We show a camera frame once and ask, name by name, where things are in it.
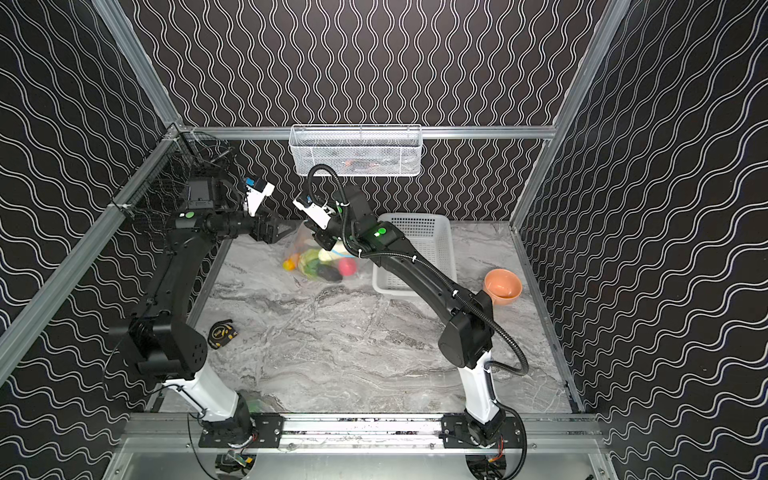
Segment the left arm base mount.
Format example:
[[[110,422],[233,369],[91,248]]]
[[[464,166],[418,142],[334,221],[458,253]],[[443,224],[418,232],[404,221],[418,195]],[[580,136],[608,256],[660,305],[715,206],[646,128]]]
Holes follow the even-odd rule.
[[[282,438],[285,418],[277,413],[252,413],[220,422],[202,422],[197,441],[201,448],[276,448]]]

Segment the red apple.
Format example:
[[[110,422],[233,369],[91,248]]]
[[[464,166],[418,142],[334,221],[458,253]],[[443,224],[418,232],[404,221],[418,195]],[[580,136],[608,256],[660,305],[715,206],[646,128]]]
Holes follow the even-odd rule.
[[[352,258],[341,258],[337,263],[337,268],[343,277],[354,276],[357,273],[357,263]]]

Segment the red yellow mango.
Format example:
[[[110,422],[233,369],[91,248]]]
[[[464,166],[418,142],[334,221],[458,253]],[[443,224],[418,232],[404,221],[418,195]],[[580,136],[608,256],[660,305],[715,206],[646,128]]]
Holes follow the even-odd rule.
[[[282,268],[285,271],[294,271],[299,268],[300,255],[298,253],[290,255],[282,263]]]

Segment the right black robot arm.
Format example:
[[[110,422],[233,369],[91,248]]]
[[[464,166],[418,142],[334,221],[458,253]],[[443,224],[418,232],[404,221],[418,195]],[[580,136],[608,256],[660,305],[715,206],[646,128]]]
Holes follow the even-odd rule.
[[[495,397],[491,369],[499,363],[492,358],[493,338],[500,337],[518,360],[517,367],[506,367],[510,373],[529,372],[521,347],[494,319],[489,294],[474,293],[439,270],[397,226],[376,218],[357,188],[337,188],[330,204],[316,204],[311,194],[294,204],[323,249],[340,244],[353,257],[372,261],[410,287],[444,323],[439,350],[459,371],[469,431],[477,443],[488,443],[509,411]]]

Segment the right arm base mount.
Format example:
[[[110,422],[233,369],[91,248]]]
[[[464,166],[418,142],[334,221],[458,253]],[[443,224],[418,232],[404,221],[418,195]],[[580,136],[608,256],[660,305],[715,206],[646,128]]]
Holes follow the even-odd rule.
[[[501,410],[487,423],[471,417],[467,412],[446,414],[440,420],[439,437],[447,449],[520,448],[523,443],[521,421],[511,412]]]

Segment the white daikon radish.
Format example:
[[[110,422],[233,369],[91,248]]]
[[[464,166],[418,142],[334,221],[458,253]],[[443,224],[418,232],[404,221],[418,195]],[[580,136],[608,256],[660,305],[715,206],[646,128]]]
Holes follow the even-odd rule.
[[[354,258],[355,255],[351,254],[345,247],[344,243],[339,240],[330,249],[320,249],[318,252],[318,259],[323,263],[335,262],[341,258]]]

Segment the green cabbage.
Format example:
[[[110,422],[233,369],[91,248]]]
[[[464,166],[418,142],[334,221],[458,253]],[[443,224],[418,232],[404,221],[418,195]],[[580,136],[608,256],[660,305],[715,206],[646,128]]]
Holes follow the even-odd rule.
[[[300,254],[298,268],[310,279],[324,279],[328,264],[320,259],[319,249],[308,249]]]

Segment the black avocado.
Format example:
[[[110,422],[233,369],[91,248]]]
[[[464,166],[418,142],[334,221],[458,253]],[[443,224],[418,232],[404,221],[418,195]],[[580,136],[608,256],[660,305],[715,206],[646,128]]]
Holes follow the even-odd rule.
[[[320,263],[317,266],[317,276],[325,281],[336,283],[343,280],[343,275],[333,265]]]

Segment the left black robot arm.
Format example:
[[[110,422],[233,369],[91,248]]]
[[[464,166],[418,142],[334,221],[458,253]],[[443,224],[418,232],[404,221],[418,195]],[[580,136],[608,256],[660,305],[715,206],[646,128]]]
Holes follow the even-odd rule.
[[[283,236],[278,220],[260,209],[274,192],[272,183],[246,179],[237,202],[227,197],[230,186],[215,177],[188,181],[180,208],[166,224],[166,246],[148,292],[126,324],[110,334],[131,369],[179,394],[206,427],[248,431],[244,400],[208,364],[208,340],[188,323],[197,272],[218,241],[247,235],[271,244]]]

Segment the clear zip top bag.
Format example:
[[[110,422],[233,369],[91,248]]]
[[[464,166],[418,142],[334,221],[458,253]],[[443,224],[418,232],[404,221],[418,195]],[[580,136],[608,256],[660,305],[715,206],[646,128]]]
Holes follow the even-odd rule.
[[[297,227],[289,239],[291,243],[285,250],[282,262],[287,272],[326,283],[340,283],[360,273],[362,261],[347,253],[341,241],[326,250],[303,224]]]

